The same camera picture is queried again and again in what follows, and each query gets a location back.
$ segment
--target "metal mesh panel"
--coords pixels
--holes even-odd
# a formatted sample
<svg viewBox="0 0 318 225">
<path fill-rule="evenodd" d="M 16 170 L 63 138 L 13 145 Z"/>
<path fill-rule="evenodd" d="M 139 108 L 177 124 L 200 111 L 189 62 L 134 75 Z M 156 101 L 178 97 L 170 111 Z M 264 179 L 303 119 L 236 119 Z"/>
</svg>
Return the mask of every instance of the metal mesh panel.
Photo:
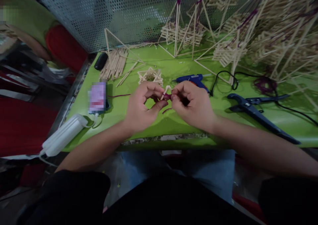
<svg viewBox="0 0 318 225">
<path fill-rule="evenodd" d="M 88 52 L 106 48 L 104 28 L 107 27 L 125 44 L 157 40 L 176 0 L 41 0 L 65 28 Z M 196 0 L 182 0 L 185 12 Z M 228 10 L 229 17 L 236 7 Z M 207 8 L 212 28 L 220 24 L 222 13 Z M 118 45 L 110 37 L 110 45 Z"/>
</svg>

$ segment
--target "finger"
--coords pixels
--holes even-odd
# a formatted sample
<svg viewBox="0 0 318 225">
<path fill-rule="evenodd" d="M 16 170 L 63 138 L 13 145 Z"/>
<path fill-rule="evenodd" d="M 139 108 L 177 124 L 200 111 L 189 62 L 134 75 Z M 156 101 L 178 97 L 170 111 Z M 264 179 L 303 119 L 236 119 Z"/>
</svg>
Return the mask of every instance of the finger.
<svg viewBox="0 0 318 225">
<path fill-rule="evenodd" d="M 197 95 L 198 89 L 199 88 L 195 84 L 189 81 L 183 81 L 173 88 L 172 94 L 186 97 L 189 101 L 191 101 Z"/>
<path fill-rule="evenodd" d="M 196 85 L 194 85 L 193 83 L 189 82 L 189 81 L 183 81 L 179 84 L 177 84 L 173 90 L 172 90 L 172 94 L 178 94 L 180 92 L 186 92 L 186 93 L 191 93 L 196 89 Z"/>
<path fill-rule="evenodd" d="M 165 106 L 168 105 L 167 101 L 161 100 L 159 102 L 157 102 L 156 104 L 154 104 L 152 106 L 152 108 L 148 111 L 149 113 L 153 114 L 153 115 L 158 115 L 158 113 L 160 112 L 160 110 L 162 108 L 164 108 Z"/>
<path fill-rule="evenodd" d="M 154 102 L 159 102 L 159 99 L 154 95 L 150 96 L 150 98 L 153 99 Z"/>
<path fill-rule="evenodd" d="M 148 90 L 148 92 L 146 92 L 146 94 L 144 95 L 147 99 L 150 98 L 151 96 L 155 96 L 157 98 L 161 98 L 162 97 L 162 92 L 158 92 L 158 91 L 152 91 L 152 90 Z"/>
<path fill-rule="evenodd" d="M 142 103 L 151 95 L 161 97 L 164 89 L 154 82 L 142 82 L 134 92 L 133 96 L 138 98 Z"/>
<path fill-rule="evenodd" d="M 180 101 L 180 98 L 177 95 L 171 96 L 172 101 L 172 108 L 179 114 L 179 115 L 185 115 L 186 114 L 186 107 L 183 105 L 183 103 Z"/>
</svg>

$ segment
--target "green tabletop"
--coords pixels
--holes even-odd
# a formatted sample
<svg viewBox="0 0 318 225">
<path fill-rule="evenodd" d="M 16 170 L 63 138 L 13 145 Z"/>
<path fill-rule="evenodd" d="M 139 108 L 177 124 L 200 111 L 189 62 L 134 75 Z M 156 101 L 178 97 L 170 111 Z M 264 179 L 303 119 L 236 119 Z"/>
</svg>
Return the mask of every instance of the green tabletop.
<svg viewBox="0 0 318 225">
<path fill-rule="evenodd" d="M 170 52 L 173 52 L 173 44 L 166 45 L 162 43 L 163 47 L 168 49 Z M 171 80 L 176 79 L 180 76 L 190 75 L 190 74 L 208 74 L 209 72 L 191 60 L 191 55 L 181 56 L 176 59 L 173 59 L 167 52 L 165 52 L 160 47 L 155 46 L 145 46 L 141 48 L 132 49 L 132 51 L 138 55 L 146 65 L 130 73 L 125 82 L 116 87 L 121 79 L 108 82 L 108 95 L 116 96 L 122 94 L 133 93 L 138 87 L 139 77 L 137 71 L 147 70 L 149 67 L 160 69 L 162 72 L 162 78 L 164 87 L 170 85 L 172 88 L 176 85 L 175 82 Z M 132 53 L 129 53 L 128 57 L 136 58 Z M 78 93 L 78 96 L 72 105 L 70 113 L 67 117 L 69 119 L 72 115 L 79 113 L 83 116 L 89 118 L 89 123 L 91 124 L 94 118 L 94 115 L 89 115 L 87 112 L 88 106 L 88 90 L 90 89 L 93 82 L 98 82 L 99 80 L 99 71 L 94 69 L 95 61 L 92 63 L 84 83 Z M 211 59 L 206 59 L 200 61 L 202 64 L 207 66 L 209 69 L 214 72 L 219 72 L 221 70 L 230 70 L 230 68 L 223 68 L 219 62 L 212 61 Z M 124 73 L 127 72 L 131 66 L 134 64 L 133 60 L 127 60 Z M 237 67 L 237 71 L 249 72 L 241 67 Z M 224 78 L 228 79 L 228 75 L 225 73 L 222 75 Z M 214 96 L 210 98 L 211 105 L 214 112 L 220 116 L 235 120 L 237 122 L 245 123 L 251 126 L 264 129 L 260 124 L 254 121 L 252 118 L 247 116 L 244 113 L 233 113 L 228 108 L 235 105 L 235 100 L 227 99 L 227 95 L 230 93 L 237 93 L 240 96 L 247 97 L 258 97 L 261 96 L 258 91 L 253 88 L 252 82 L 255 78 L 246 77 L 243 75 L 238 75 L 239 87 L 237 90 L 233 91 L 231 86 L 222 80 L 218 80 L 218 83 L 214 89 Z M 215 76 L 205 77 L 203 83 L 211 88 L 212 83 L 215 80 Z M 293 84 L 288 82 L 281 83 L 278 86 L 279 95 L 285 94 L 297 90 Z M 96 125 L 93 128 L 84 128 L 64 149 L 64 151 L 71 151 L 78 144 L 84 140 L 90 138 L 91 136 L 109 128 L 110 126 L 116 124 L 117 122 L 124 119 L 127 103 L 129 96 L 117 97 L 117 98 L 108 98 L 111 105 L 111 109 L 108 110 L 105 114 L 101 115 Z M 151 107 L 154 104 L 152 100 L 146 102 L 147 107 Z M 310 102 L 305 98 L 301 93 L 295 93 L 293 96 L 284 99 L 281 101 L 281 104 L 292 107 L 296 110 L 302 111 L 313 117 L 317 120 L 317 111 Z M 287 110 L 277 107 L 274 103 L 262 104 L 264 110 L 263 115 L 272 121 L 275 125 L 280 127 L 286 133 L 290 134 L 297 140 L 301 141 L 300 147 L 316 147 L 318 145 L 318 133 L 317 127 L 310 122 L 308 119 L 304 118 L 301 115 L 296 113 L 289 112 Z M 179 134 L 188 134 L 184 137 L 180 137 L 178 140 L 169 140 L 169 137 L 166 137 L 164 140 L 156 138 L 151 140 L 151 138 L 162 136 L 162 135 L 179 135 Z M 216 145 L 223 144 L 222 141 L 219 141 L 218 138 L 213 136 L 204 135 L 202 131 L 189 126 L 186 124 L 174 110 L 168 110 L 166 113 L 159 113 L 156 121 L 145 131 L 134 135 L 132 139 L 137 138 L 148 138 L 136 140 L 136 143 L 131 143 L 127 145 L 121 145 L 119 150 L 140 150 L 140 149 L 187 149 L 187 148 L 207 148 L 215 147 Z"/>
</svg>

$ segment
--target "hand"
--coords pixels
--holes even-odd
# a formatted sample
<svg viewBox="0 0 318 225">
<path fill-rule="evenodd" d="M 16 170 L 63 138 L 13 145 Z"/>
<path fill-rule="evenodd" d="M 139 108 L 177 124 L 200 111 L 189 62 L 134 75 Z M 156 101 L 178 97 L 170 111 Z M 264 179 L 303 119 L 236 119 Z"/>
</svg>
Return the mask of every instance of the hand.
<svg viewBox="0 0 318 225">
<path fill-rule="evenodd" d="M 154 82 L 143 82 L 129 97 L 124 124 L 133 133 L 141 132 L 149 127 L 157 118 L 159 111 L 168 105 L 165 100 L 159 101 L 164 89 Z M 147 99 L 152 98 L 155 104 L 151 109 L 145 106 Z"/>
<path fill-rule="evenodd" d="M 183 81 L 173 88 L 171 101 L 172 108 L 186 123 L 206 132 L 213 132 L 217 117 L 206 90 L 189 81 Z"/>
</svg>

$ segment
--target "jeans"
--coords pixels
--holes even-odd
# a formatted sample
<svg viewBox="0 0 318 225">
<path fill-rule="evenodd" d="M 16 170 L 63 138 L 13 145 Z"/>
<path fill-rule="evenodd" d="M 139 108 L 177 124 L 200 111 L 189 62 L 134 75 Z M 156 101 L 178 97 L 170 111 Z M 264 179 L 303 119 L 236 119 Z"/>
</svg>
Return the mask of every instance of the jeans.
<svg viewBox="0 0 318 225">
<path fill-rule="evenodd" d="M 172 169 L 157 151 L 121 152 L 131 189 L 151 176 Z M 182 170 L 173 170 L 192 177 L 207 189 L 232 203 L 235 165 L 234 150 L 192 150 L 185 156 Z"/>
</svg>

